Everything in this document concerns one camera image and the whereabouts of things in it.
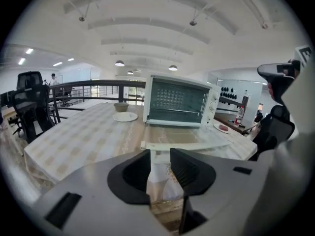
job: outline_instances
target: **white plate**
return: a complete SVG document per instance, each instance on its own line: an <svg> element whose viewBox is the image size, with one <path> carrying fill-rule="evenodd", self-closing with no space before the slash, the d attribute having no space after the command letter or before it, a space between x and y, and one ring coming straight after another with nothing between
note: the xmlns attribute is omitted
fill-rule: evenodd
<svg viewBox="0 0 315 236"><path fill-rule="evenodd" d="M114 120L120 122L133 121L138 118L138 115L132 112L121 112L113 115Z"/></svg>
<svg viewBox="0 0 315 236"><path fill-rule="evenodd" d="M230 129L231 129L231 128L229 128L228 126L226 126L226 127L228 128L228 130L227 130L227 131L224 131L224 130L221 130L221 129L219 128L219 125L223 125L223 124L218 124L218 123L213 124L213 126L214 126L216 129L218 129L219 131L221 131L221 132L223 132L223 133L226 133L226 134L231 134L231 132L230 132Z"/></svg>

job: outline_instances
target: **glass wall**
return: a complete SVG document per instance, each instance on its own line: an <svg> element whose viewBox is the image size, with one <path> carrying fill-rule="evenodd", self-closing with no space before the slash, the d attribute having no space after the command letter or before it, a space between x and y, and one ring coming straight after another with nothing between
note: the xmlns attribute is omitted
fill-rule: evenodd
<svg viewBox="0 0 315 236"><path fill-rule="evenodd" d="M144 99L144 88L135 88L129 87L128 88L128 99ZM143 106L143 102L141 101L127 101L130 105L139 105Z"/></svg>

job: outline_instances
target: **table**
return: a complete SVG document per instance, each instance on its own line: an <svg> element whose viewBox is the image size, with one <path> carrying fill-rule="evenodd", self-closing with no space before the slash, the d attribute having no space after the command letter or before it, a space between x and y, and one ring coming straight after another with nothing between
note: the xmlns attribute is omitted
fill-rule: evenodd
<svg viewBox="0 0 315 236"><path fill-rule="evenodd" d="M224 113L215 113L215 117L214 119L223 123L224 125L232 128L233 130L235 130L236 132L239 132L241 134L246 133L246 131L254 128L257 126L257 123L253 123L252 126L247 126L247 127L235 127L234 123L228 120L235 120L236 116L233 114L224 114Z"/></svg>
<svg viewBox="0 0 315 236"><path fill-rule="evenodd" d="M147 125L142 118L143 106L129 105L128 111L138 114L138 119L132 122L116 122L112 118L116 112L112 103L100 103L81 111L52 127L25 147L27 163L57 183L84 165L125 153L141 152L142 141L202 142L207 139L207 134L213 133L229 139L232 144L197 152L247 160L257 150L256 144L233 130L232 134L225 134L213 126L187 128ZM152 203L182 198L183 190L172 173L170 164L151 164L147 193Z"/></svg>
<svg viewBox="0 0 315 236"><path fill-rule="evenodd" d="M5 125L6 125L6 127L8 129L8 133L9 133L9 137L10 137L11 141L13 142L13 144L14 144L16 150L18 151L18 153L20 155L23 155L23 149L21 148L21 146L18 144L18 142L14 138L14 135L13 135L14 130L9 124L9 119L11 117L16 116L16 112L15 112L14 108L10 107L8 109L2 110L2 115L3 115L4 123L5 123Z"/></svg>

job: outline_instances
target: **food on plate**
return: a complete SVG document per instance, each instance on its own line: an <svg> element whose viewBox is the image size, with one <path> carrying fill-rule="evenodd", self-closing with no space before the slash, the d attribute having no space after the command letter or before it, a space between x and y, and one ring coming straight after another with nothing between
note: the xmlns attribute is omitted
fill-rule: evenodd
<svg viewBox="0 0 315 236"><path fill-rule="evenodd" d="M228 131L228 127L221 124L219 125L219 129L223 131Z"/></svg>

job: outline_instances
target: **oven control knob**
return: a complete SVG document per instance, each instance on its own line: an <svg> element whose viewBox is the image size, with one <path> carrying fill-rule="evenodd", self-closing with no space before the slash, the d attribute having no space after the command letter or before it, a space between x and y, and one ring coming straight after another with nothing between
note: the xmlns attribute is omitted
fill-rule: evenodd
<svg viewBox="0 0 315 236"><path fill-rule="evenodd" d="M214 102L210 103L210 111L214 111L216 109L216 104Z"/></svg>
<svg viewBox="0 0 315 236"><path fill-rule="evenodd" d="M217 100L217 99L219 98L219 93L218 93L217 91L215 91L215 92L213 93L212 98L213 98L214 100Z"/></svg>

